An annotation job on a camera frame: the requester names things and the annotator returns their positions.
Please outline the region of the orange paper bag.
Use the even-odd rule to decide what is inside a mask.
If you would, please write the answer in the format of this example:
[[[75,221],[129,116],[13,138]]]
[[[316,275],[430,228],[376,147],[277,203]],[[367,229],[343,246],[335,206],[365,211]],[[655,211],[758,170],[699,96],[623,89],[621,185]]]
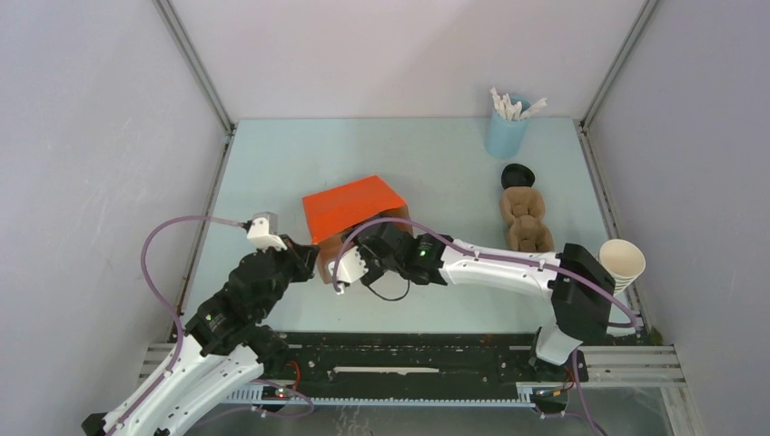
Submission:
[[[350,232],[382,217],[408,219],[405,200],[378,175],[345,183],[301,199],[311,242],[320,247],[317,260],[321,280],[342,294],[346,284],[332,279],[332,270]]]

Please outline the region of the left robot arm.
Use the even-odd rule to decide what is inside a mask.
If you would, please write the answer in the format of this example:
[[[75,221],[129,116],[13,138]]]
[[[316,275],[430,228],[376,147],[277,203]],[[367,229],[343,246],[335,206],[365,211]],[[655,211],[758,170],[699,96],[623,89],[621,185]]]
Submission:
[[[263,320],[291,284],[313,277],[320,248],[281,241],[283,250],[244,256],[149,378],[122,405],[89,415],[84,433],[183,435],[244,383],[283,374],[288,346]]]

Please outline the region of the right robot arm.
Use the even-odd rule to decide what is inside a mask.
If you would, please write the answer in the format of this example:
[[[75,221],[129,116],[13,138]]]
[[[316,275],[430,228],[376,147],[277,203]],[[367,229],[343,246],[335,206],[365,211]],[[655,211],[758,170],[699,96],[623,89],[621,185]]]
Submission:
[[[481,285],[544,301],[550,315],[528,355],[529,370],[541,380],[560,373],[580,345],[599,345],[607,337],[615,280],[579,244],[557,252],[512,252],[447,234],[413,235],[389,219],[349,231],[344,241],[360,262],[357,279],[365,286],[393,272],[416,285]]]

